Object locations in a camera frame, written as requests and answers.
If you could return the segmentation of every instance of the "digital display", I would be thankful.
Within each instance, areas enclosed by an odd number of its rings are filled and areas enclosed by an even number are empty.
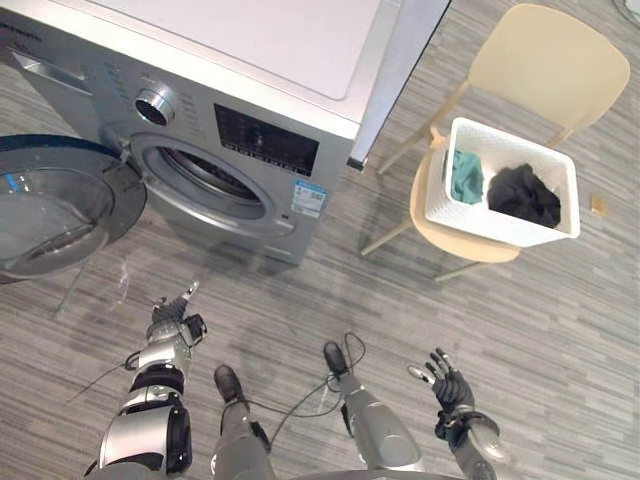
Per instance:
[[[214,107],[224,148],[311,176],[318,152],[317,141],[218,104]]]

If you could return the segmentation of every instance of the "humanoid robot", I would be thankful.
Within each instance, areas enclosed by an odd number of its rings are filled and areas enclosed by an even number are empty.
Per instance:
[[[183,318],[197,283],[173,302],[154,307],[147,344],[137,358],[136,375],[125,401],[107,428],[88,480],[159,480],[184,473],[191,464],[189,414],[182,405],[184,382],[194,347],[206,334],[200,315]],[[340,346],[327,342],[324,358],[344,404],[342,417],[366,470],[330,472],[304,480],[452,480],[426,473],[423,454],[395,414],[354,375]],[[430,373],[411,365],[408,372],[429,384],[442,410],[435,433],[449,444],[469,480],[522,479],[511,467],[499,428],[475,409],[469,384],[449,356],[437,348],[425,363]],[[216,480],[276,480],[269,462],[269,440],[249,409],[235,372],[219,366],[214,380],[225,408],[221,436],[211,462]]]

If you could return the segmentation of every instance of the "washing machine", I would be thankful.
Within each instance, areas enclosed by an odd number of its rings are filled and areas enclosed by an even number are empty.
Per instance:
[[[0,60],[79,137],[0,138],[0,279],[78,265],[147,200],[299,263],[447,5],[0,0]]]

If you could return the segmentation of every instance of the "energy label sticker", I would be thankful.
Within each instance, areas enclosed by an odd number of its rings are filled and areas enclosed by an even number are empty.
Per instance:
[[[293,190],[291,210],[318,218],[327,203],[329,194],[317,185],[297,180]]]

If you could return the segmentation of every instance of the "wood-grain floor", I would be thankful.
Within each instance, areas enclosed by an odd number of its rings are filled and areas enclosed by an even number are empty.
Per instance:
[[[440,345],[465,372],[478,406],[501,425],[526,478],[640,478],[640,35],[610,1],[539,2],[592,25],[632,64],[631,82],[611,111],[560,148],[578,170],[580,238],[527,249],[511,264],[442,285],[429,278],[462,262],[415,232],[368,258],[358,255],[406,215],[422,150],[383,177],[374,168],[435,111],[515,3],[454,0],[369,169],[345,173],[300,267],[231,246],[205,248],[147,210],[85,267],[1,287],[0,477],[80,477],[131,376],[114,372],[65,402],[142,345],[156,299],[198,279],[191,309],[210,335],[185,396],[195,456],[187,478],[210,476],[221,413],[212,381],[217,364],[234,366],[252,398],[291,405],[325,373],[323,342],[348,329],[368,346],[360,377],[406,422],[433,472],[459,474],[432,433],[432,394],[404,366]],[[0,67],[0,79],[0,133],[73,134],[14,71]],[[552,132],[481,94],[466,97],[455,114],[533,140]],[[608,217],[589,211],[591,193],[608,199]],[[328,395],[323,405],[332,400]],[[320,408],[321,395],[305,407]],[[279,416],[256,415],[273,432]],[[290,420],[272,461],[281,478],[361,467],[337,413]]]

